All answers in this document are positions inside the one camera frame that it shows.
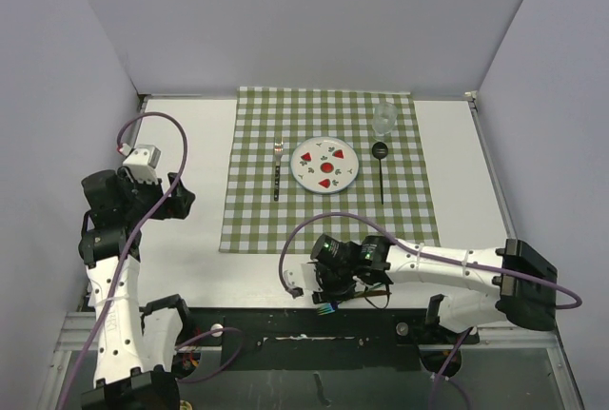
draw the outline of fork handle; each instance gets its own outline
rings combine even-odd
[[[275,164],[275,193],[273,195],[273,199],[275,201],[279,201],[279,173],[281,171],[281,167],[278,164]]]

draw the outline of checkered placemat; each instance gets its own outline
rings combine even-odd
[[[384,205],[379,190],[379,162],[370,149],[374,105],[398,107],[398,124],[383,139]],[[284,137],[279,201],[273,201],[275,136]],[[317,136],[343,139],[360,159],[360,173],[347,189],[313,194],[292,177],[289,159],[296,146]],[[322,212],[364,215],[398,237],[438,245],[438,229],[427,182],[414,106],[408,93],[364,93],[310,89],[240,88],[230,154],[220,251],[279,253],[299,223]],[[308,253],[321,233],[340,241],[362,240],[373,231],[347,218],[307,226],[290,247]]]

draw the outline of plate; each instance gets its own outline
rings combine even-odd
[[[355,150],[334,137],[302,142],[289,162],[296,182],[318,194],[332,194],[353,183],[360,170]]]

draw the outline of spoon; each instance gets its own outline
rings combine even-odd
[[[385,142],[377,142],[374,146],[372,146],[372,156],[374,156],[377,160],[379,160],[379,180],[381,181],[381,204],[384,204],[383,197],[383,164],[381,160],[386,158],[389,154],[389,148]]]

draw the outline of white tabletop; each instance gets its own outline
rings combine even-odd
[[[278,255],[218,251],[236,105],[236,99],[147,101],[147,111],[168,113],[184,126],[188,161],[183,181],[197,199],[186,220],[150,221],[144,226],[140,305],[174,293],[192,307],[313,305],[308,297],[292,300],[284,292],[277,276]],[[506,232],[469,106],[464,101],[416,101],[415,109],[442,246],[503,246]],[[163,119],[146,118],[137,142],[161,149],[158,174],[167,189],[167,173],[177,170],[182,154],[177,130]],[[426,307],[430,296],[456,291],[419,283],[394,286],[389,306]],[[349,305],[369,307],[365,301]]]

